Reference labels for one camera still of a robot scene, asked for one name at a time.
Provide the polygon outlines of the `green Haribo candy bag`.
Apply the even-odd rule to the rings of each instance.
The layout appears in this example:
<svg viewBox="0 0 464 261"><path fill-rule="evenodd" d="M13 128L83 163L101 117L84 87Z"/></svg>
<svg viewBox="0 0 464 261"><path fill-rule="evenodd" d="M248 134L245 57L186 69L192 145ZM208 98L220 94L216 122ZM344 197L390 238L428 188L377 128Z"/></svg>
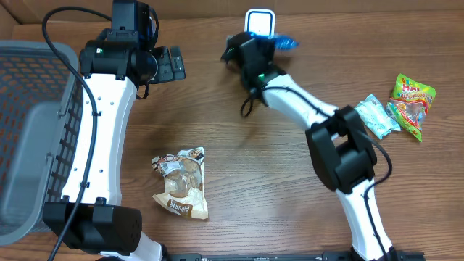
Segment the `green Haribo candy bag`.
<svg viewBox="0 0 464 261"><path fill-rule="evenodd" d="M386 103L386 113L421 142L423 122L435 97L433 87L399 74Z"/></svg>

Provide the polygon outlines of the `cookie bag brown white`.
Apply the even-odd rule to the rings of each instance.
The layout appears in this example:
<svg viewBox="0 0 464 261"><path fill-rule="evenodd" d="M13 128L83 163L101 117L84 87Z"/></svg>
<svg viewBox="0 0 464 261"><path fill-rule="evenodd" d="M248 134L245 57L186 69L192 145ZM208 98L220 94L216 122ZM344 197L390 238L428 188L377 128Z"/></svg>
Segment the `cookie bag brown white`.
<svg viewBox="0 0 464 261"><path fill-rule="evenodd" d="M152 159L153 170L164 180L165 191L152 196L166 210L185 218L209 218L204 195L205 151L202 146Z"/></svg>

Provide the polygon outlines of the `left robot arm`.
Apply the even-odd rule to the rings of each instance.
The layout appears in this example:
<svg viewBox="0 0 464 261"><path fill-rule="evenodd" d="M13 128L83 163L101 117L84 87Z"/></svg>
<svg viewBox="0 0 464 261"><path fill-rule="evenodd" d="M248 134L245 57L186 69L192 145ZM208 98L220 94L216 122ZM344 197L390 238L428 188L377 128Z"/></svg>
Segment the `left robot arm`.
<svg viewBox="0 0 464 261"><path fill-rule="evenodd" d="M109 21L71 69L83 89L75 155L59 201L43 206L43 221L58 244L103 260L163 260L163 245L142 231L141 212L121 204L121 161L138 91L183 80L185 67L178 47L157 46L159 20L148 4L115 1Z"/></svg>

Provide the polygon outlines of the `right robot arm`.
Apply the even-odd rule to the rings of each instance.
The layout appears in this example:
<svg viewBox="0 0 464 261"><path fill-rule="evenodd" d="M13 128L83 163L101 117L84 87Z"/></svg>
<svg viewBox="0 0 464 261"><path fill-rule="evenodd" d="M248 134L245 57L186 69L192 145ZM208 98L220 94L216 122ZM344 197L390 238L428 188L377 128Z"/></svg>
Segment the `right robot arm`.
<svg viewBox="0 0 464 261"><path fill-rule="evenodd" d="M274 61L273 39L239 33L229 36L221 57L236 64L249 92L305 131L311 163L323 185L336 193L352 233L355 260L393 260L395 249L378 211L374 167L381 146L365 131L357 111L327 104L300 87Z"/></svg>

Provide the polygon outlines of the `blue snack wrapper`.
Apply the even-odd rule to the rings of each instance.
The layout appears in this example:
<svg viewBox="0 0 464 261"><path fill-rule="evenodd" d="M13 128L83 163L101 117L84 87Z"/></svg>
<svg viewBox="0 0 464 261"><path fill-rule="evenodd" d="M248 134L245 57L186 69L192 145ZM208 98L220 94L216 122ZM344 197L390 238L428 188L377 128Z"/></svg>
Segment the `blue snack wrapper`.
<svg viewBox="0 0 464 261"><path fill-rule="evenodd" d="M253 38L266 39L274 42L274 47L277 50L289 51L299 46L299 42L295 39L284 35L258 35L256 33L248 32Z"/></svg>

